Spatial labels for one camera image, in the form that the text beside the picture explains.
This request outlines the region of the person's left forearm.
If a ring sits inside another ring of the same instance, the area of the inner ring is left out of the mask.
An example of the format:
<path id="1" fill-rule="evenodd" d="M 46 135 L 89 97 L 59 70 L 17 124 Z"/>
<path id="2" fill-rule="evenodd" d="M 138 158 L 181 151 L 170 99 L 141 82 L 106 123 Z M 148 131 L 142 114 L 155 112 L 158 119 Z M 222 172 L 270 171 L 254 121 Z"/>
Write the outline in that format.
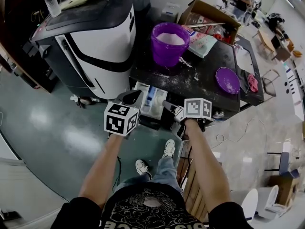
<path id="1" fill-rule="evenodd" d="M 99 153 L 82 184 L 79 196 L 88 198 L 103 208 L 112 187 L 117 156 L 123 136 L 112 134 Z"/>

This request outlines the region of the black cloth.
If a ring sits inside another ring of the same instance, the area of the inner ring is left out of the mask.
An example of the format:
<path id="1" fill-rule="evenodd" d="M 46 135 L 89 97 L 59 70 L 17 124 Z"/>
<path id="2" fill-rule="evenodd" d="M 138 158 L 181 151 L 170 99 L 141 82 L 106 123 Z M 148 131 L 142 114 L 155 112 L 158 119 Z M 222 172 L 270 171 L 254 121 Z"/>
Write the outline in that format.
<path id="1" fill-rule="evenodd" d="M 249 75 L 249 73 L 243 69 L 241 69 L 239 72 L 240 87 L 245 94 L 249 91 L 249 88 L 250 88 L 250 85 L 248 82 L 248 75 Z"/>

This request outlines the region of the person's right shoe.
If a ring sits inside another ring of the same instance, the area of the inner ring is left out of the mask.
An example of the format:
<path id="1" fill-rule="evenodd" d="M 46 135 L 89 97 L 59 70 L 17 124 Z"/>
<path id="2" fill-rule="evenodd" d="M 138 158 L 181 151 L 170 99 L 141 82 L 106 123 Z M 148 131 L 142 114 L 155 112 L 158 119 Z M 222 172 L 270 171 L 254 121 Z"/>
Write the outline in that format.
<path id="1" fill-rule="evenodd" d="M 175 141 L 172 139 L 169 139 L 165 144 L 165 149 L 164 149 L 162 158 L 164 158 L 164 157 L 173 158 L 174 152 L 175 152 Z"/>

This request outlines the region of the dark blue chair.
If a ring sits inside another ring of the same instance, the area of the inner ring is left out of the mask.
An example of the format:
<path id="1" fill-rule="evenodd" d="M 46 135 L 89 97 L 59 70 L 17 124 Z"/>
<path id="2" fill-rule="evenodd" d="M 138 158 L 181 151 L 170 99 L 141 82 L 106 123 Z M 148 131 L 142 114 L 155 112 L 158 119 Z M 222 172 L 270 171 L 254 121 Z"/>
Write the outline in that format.
<path id="1" fill-rule="evenodd" d="M 265 169 L 268 172 L 278 172 L 282 177 L 297 179 L 300 177 L 298 169 L 289 170 L 289 152 L 267 152 L 268 155 L 279 155 L 280 162 L 278 168 Z"/>

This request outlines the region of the open cardboard box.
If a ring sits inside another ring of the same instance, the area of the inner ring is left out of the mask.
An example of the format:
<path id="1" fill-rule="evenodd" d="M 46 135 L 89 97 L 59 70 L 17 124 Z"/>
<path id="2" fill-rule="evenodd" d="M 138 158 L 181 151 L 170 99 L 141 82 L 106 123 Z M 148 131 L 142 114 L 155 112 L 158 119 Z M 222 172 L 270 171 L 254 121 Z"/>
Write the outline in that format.
<path id="1" fill-rule="evenodd" d="M 187 9 L 181 14 L 178 24 L 187 25 L 187 22 L 190 22 L 191 13 L 199 14 L 205 19 L 210 19 L 216 23 L 224 23 L 224 26 L 230 35 L 229 44 L 234 44 L 237 32 L 241 27 L 241 24 L 238 21 L 208 3 L 201 0 L 193 0 L 188 4 Z"/>

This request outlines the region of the white box with blue bottle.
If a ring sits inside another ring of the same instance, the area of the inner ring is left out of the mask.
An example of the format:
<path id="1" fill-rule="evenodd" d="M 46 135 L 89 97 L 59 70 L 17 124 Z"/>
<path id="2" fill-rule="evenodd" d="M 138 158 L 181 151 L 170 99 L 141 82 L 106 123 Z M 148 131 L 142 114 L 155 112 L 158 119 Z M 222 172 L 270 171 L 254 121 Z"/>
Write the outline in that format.
<path id="1" fill-rule="evenodd" d="M 148 128 L 158 130 L 161 127 L 163 107 L 154 108 L 154 99 L 156 96 L 161 95 L 164 97 L 164 100 L 166 100 L 168 92 L 141 82 L 136 83 L 134 90 L 142 90 L 144 93 L 139 123 Z"/>

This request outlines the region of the white plastic container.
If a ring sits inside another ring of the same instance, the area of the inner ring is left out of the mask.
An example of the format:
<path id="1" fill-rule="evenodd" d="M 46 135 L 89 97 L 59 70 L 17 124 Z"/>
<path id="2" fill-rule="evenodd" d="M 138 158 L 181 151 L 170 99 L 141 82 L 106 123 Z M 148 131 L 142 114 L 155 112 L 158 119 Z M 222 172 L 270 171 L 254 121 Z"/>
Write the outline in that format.
<path id="1" fill-rule="evenodd" d="M 180 5 L 168 2 L 163 8 L 160 20 L 164 22 L 176 23 L 179 16 Z"/>

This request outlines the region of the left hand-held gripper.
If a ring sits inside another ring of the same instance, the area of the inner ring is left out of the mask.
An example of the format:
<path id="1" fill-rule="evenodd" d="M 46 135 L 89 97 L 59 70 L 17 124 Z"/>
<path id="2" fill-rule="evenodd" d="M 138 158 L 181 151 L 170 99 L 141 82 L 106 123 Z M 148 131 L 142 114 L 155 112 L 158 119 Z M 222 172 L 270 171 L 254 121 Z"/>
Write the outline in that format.
<path id="1" fill-rule="evenodd" d="M 104 111 L 104 131 L 126 137 L 138 124 L 144 93 L 130 90 L 109 102 Z"/>

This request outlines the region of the large white and black machine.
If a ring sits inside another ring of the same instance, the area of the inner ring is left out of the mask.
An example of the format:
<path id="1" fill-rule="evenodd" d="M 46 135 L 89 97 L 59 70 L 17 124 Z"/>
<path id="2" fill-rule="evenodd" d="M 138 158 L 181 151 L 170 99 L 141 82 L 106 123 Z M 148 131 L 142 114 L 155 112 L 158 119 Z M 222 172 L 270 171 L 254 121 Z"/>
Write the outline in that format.
<path id="1" fill-rule="evenodd" d="M 30 41 L 74 95 L 111 100 L 130 89 L 135 38 L 132 0 L 89 0 L 48 16 Z"/>

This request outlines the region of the person's black printed shirt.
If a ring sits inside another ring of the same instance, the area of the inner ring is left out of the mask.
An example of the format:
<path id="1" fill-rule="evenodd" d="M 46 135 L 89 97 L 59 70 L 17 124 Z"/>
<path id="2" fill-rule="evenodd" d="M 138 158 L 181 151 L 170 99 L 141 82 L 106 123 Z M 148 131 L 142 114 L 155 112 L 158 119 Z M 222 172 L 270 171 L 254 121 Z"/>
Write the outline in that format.
<path id="1" fill-rule="evenodd" d="M 232 202 L 224 177 L 200 175 L 209 229 L 252 229 L 240 205 Z M 141 182 L 108 196 L 108 178 L 89 178 L 80 195 L 65 203 L 51 229 L 205 229 L 170 185 Z"/>

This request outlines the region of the person's shoe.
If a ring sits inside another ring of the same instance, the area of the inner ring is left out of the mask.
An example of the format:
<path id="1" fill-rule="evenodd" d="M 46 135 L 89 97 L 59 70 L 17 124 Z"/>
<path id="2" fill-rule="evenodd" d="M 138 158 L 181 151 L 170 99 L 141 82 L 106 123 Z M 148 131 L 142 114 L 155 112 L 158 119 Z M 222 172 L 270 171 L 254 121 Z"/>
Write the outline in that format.
<path id="1" fill-rule="evenodd" d="M 175 141 L 172 139 L 169 139 L 165 144 L 165 149 L 164 149 L 162 158 L 164 158 L 164 157 L 173 158 L 174 152 L 175 152 Z"/>
<path id="2" fill-rule="evenodd" d="M 145 161 L 138 159 L 135 162 L 135 167 L 136 167 L 136 171 L 139 175 L 145 174 L 145 175 L 148 175 L 150 180 L 152 179 L 152 175 L 149 171 L 149 167 Z"/>

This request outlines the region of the brown wooden box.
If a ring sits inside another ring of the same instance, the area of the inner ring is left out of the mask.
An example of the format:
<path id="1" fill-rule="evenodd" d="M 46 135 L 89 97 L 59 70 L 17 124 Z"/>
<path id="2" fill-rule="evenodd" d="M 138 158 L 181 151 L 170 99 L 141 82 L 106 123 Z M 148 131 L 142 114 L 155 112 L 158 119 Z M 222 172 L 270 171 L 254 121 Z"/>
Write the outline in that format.
<path id="1" fill-rule="evenodd" d="M 273 187 L 278 185 L 279 191 L 276 198 L 276 203 L 288 206 L 290 200 L 294 200 L 298 186 L 299 186 L 300 178 L 292 178 L 288 176 L 270 176 L 268 181 L 268 186 Z"/>

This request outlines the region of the black framed table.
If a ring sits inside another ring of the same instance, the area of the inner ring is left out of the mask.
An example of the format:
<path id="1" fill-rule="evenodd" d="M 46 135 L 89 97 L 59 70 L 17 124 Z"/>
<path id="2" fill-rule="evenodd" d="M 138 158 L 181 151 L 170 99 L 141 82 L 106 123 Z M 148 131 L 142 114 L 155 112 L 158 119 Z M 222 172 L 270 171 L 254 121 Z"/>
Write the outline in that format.
<path id="1" fill-rule="evenodd" d="M 236 74 L 240 81 L 240 111 L 264 102 L 262 79 L 250 42 L 238 35 L 235 39 Z"/>

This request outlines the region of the person's right forearm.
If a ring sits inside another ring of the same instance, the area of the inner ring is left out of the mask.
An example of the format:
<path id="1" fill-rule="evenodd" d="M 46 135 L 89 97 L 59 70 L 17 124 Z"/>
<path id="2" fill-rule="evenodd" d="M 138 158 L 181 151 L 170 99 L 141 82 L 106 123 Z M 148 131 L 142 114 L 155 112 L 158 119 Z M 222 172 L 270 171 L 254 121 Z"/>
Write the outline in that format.
<path id="1" fill-rule="evenodd" d="M 228 179 L 198 123 L 187 119 L 184 124 L 192 147 L 197 180 L 207 212 L 211 213 L 217 206 L 231 201 Z"/>

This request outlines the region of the white powder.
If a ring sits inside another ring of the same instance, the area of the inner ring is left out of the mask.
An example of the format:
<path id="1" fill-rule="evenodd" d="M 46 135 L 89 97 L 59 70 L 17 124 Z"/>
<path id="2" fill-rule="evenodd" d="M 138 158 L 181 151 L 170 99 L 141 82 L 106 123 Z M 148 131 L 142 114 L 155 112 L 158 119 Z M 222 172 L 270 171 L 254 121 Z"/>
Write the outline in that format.
<path id="1" fill-rule="evenodd" d="M 161 33 L 157 37 L 157 40 L 164 42 L 169 45 L 183 45 L 184 40 L 177 34 Z"/>

